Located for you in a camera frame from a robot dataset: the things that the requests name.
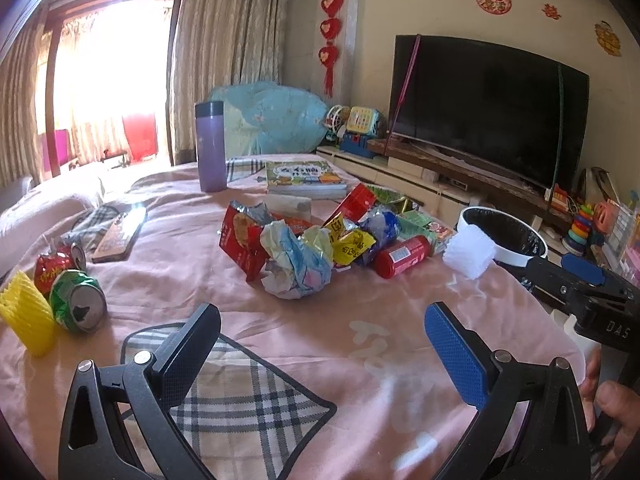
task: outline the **television screen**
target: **television screen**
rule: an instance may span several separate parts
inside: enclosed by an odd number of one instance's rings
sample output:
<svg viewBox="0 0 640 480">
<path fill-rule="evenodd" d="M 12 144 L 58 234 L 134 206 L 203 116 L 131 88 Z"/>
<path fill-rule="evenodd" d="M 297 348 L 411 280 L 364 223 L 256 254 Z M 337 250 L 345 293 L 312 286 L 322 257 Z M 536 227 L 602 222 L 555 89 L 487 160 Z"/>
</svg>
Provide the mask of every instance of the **television screen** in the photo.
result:
<svg viewBox="0 0 640 480">
<path fill-rule="evenodd" d="M 415 36 L 396 36 L 389 115 Z M 423 36 L 394 131 L 482 158 L 550 187 L 563 110 L 558 184 L 571 189 L 589 101 L 589 77 L 524 50 Z"/>
</svg>

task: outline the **plaid cloth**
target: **plaid cloth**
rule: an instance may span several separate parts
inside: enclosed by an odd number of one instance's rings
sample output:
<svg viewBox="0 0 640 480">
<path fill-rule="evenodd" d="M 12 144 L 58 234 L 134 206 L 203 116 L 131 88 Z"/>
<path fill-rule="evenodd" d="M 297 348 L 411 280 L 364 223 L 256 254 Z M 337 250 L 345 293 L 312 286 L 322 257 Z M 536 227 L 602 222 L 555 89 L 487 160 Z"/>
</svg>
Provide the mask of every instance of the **plaid cloth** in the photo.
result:
<svg viewBox="0 0 640 480">
<path fill-rule="evenodd" d="M 155 351 L 182 324 L 130 335 L 121 362 L 140 350 Z M 216 478 L 284 480 L 336 406 L 308 391 L 274 365 L 221 335 L 184 404 L 170 415 L 194 452 Z M 160 471 L 144 447 L 132 413 L 127 431 L 148 473 Z"/>
<path fill-rule="evenodd" d="M 258 173 L 265 167 L 263 161 L 251 157 L 231 158 L 226 162 L 226 181 L 234 182 Z M 107 233 L 113 219 L 121 212 L 129 209 L 129 205 L 117 208 L 113 204 L 104 204 L 99 208 L 88 210 L 72 227 L 70 234 L 79 238 L 85 252 L 95 251 L 98 244 Z"/>
</svg>

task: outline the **purple tumbler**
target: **purple tumbler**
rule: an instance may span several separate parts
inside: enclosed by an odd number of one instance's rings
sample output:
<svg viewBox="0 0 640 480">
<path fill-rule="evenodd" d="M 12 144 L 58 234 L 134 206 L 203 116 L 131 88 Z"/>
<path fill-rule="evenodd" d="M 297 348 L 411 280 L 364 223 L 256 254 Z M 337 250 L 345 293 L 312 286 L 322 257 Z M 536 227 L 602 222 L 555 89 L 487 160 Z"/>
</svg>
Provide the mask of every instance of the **purple tumbler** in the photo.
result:
<svg viewBox="0 0 640 480">
<path fill-rule="evenodd" d="M 196 104 L 196 154 L 200 190 L 226 189 L 225 115 L 222 101 Z"/>
</svg>

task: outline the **metal bolt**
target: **metal bolt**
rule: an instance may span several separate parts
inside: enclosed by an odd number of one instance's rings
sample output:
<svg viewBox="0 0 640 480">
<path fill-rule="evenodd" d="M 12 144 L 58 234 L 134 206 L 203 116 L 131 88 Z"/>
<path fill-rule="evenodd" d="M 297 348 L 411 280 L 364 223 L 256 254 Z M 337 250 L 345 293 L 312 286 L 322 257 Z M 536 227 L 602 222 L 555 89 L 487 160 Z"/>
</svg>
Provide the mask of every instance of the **metal bolt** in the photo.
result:
<svg viewBox="0 0 640 480">
<path fill-rule="evenodd" d="M 496 350 L 494 355 L 495 359 L 501 363 L 508 363 L 512 359 L 511 354 L 506 350 Z"/>
<path fill-rule="evenodd" d="M 89 359 L 82 361 L 79 365 L 78 365 L 78 371 L 79 372 L 85 372 L 87 370 L 91 369 L 91 366 L 93 366 L 93 363 L 91 361 L 89 361 Z"/>
<path fill-rule="evenodd" d="M 146 364 L 149 361 L 151 361 L 151 352 L 148 352 L 147 350 L 138 352 L 133 358 L 133 360 L 136 362 L 136 364 L 139 364 L 139 365 Z"/>
<path fill-rule="evenodd" d="M 558 368 L 562 368 L 562 370 L 569 369 L 569 361 L 567 361 L 564 357 L 559 357 L 556 359 L 556 366 Z"/>
</svg>

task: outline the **wall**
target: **wall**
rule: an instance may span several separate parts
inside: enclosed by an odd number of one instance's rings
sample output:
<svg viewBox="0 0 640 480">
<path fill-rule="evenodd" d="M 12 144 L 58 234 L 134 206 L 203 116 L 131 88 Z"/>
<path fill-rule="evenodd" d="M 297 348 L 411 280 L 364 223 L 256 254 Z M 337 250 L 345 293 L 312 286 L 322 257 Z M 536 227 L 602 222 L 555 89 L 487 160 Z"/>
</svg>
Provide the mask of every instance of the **wall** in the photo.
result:
<svg viewBox="0 0 640 480">
<path fill-rule="evenodd" d="M 562 15 L 542 13 L 545 3 Z M 594 24 L 609 22 L 622 57 L 596 42 Z M 502 16 L 475 0 L 359 0 L 351 103 L 388 111 L 396 34 L 435 34 L 491 41 L 573 66 L 590 76 L 590 104 L 580 166 L 611 170 L 620 191 L 638 186 L 640 48 L 603 0 L 513 0 Z"/>
<path fill-rule="evenodd" d="M 316 34 L 316 7 L 319 0 L 289 0 L 284 45 L 282 84 L 309 90 Z"/>
</svg>

